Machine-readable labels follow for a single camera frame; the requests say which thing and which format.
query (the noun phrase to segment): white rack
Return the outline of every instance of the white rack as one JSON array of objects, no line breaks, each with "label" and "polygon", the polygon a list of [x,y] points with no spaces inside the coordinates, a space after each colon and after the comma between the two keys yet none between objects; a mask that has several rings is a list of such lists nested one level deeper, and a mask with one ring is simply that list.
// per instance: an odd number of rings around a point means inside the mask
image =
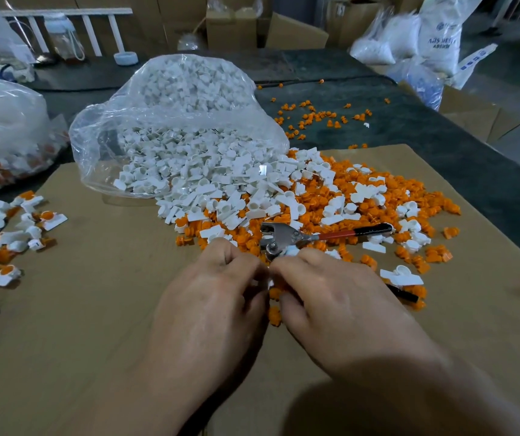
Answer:
[{"label": "white rack", "polygon": [[44,36],[42,35],[42,31],[38,27],[38,22],[36,21],[36,17],[43,17],[44,15],[49,14],[57,14],[62,13],[67,17],[82,17],[82,21],[84,22],[84,26],[86,27],[86,31],[88,33],[88,37],[90,39],[90,44],[92,45],[92,50],[94,51],[94,55],[102,56],[101,48],[98,45],[98,40],[96,39],[96,34],[94,33],[94,28],[92,27],[92,22],[90,21],[91,16],[96,15],[106,15],[109,17],[109,23],[111,24],[111,29],[113,31],[114,41],[116,42],[116,46],[118,51],[124,51],[123,40],[120,36],[120,31],[118,30],[118,24],[116,22],[116,15],[131,15],[133,13],[133,9],[130,7],[112,7],[112,8],[97,8],[97,9],[25,9],[25,10],[0,10],[0,14],[5,18],[19,18],[26,17],[28,22],[30,23],[30,27],[32,28],[32,32],[38,41],[38,45],[43,52],[49,52],[50,49],[44,40]]}]

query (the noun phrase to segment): concrete floor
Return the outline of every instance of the concrete floor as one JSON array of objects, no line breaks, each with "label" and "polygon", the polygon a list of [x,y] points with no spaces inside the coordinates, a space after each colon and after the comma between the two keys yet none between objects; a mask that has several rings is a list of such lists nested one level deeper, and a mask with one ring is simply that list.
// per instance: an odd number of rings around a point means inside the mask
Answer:
[{"label": "concrete floor", "polygon": [[[463,90],[520,115],[520,28],[503,27],[501,36],[482,36],[491,18],[473,15],[464,24],[460,59],[495,42],[497,50],[476,67]],[[492,145],[520,164],[520,126]]]}]

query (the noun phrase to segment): person's right hand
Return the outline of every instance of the person's right hand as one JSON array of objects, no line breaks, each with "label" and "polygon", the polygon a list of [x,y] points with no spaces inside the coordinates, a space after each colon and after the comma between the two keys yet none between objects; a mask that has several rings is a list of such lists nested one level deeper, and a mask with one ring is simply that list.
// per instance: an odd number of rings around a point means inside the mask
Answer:
[{"label": "person's right hand", "polygon": [[274,260],[270,272],[302,300],[280,295],[283,322],[330,375],[366,359],[438,358],[437,346],[370,267],[304,248]]}]

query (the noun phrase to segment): forearm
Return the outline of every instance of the forearm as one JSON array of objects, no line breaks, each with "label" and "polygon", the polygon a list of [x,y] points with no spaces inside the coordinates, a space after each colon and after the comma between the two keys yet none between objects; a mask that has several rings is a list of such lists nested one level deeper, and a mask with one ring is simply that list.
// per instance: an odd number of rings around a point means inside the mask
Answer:
[{"label": "forearm", "polygon": [[403,434],[520,435],[520,408],[456,358],[380,359],[352,370],[350,378],[378,399],[373,413]]},{"label": "forearm", "polygon": [[198,404],[187,389],[169,384],[164,391],[163,395],[154,393],[149,377],[136,368],[77,415],[63,435],[175,436]]}]

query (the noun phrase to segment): table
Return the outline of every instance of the table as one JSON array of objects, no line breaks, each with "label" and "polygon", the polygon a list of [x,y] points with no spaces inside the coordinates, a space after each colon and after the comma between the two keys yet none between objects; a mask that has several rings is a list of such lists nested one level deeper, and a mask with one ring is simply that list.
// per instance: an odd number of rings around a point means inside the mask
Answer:
[{"label": "table", "polygon": [[[358,121],[349,121],[341,129],[327,128],[326,122],[314,123],[304,131],[306,139],[292,140],[291,146],[325,150],[343,149],[351,144],[407,144],[520,247],[520,166],[347,53],[337,49],[261,49],[205,55],[231,60],[256,83],[264,84],[262,90],[256,91],[256,97],[269,116],[277,116],[283,103],[295,103],[297,109],[288,121],[295,125],[304,114],[300,102],[307,99],[318,110],[336,111],[339,117],[343,111],[349,118],[371,109],[370,128]],[[86,105],[108,99],[137,68],[118,67],[109,58],[79,67],[59,65],[39,70],[39,80],[31,87],[44,94],[51,116],[64,113],[71,121]],[[285,86],[279,88],[279,82]],[[351,109],[343,109],[346,103],[351,103]],[[67,151],[61,154],[58,164],[69,161],[72,156]],[[0,190],[0,199],[36,190],[55,168]]]}]

